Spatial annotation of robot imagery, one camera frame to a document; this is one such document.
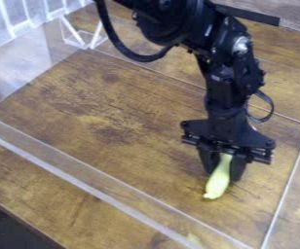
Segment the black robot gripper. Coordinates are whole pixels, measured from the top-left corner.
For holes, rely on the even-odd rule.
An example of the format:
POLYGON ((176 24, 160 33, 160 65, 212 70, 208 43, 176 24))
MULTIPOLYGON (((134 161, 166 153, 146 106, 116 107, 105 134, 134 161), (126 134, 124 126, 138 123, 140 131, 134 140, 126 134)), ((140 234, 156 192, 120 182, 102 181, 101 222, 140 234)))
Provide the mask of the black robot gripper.
POLYGON ((209 175, 220 164, 220 153, 232 155, 229 177, 237 182, 241 180, 248 163, 252 161, 272 163, 276 143, 252 127, 244 107, 211 108, 208 114, 208 119, 180 123, 184 130, 181 140, 198 149, 200 159, 209 175))

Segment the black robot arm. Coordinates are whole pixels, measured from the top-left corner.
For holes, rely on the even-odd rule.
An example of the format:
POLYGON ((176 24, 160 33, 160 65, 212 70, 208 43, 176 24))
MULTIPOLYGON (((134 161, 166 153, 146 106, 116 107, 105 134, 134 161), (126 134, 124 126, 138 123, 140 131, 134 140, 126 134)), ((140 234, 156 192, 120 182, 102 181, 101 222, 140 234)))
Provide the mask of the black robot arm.
POLYGON ((251 125, 271 119, 251 115, 251 97, 273 100, 261 91, 265 71, 247 26, 211 0, 114 1, 133 10, 150 42, 184 47, 194 54, 206 81, 208 118, 181 123, 181 140, 197 148, 209 173, 219 168, 221 155, 231 155, 229 180, 237 182, 249 163, 272 161, 276 146, 251 125))

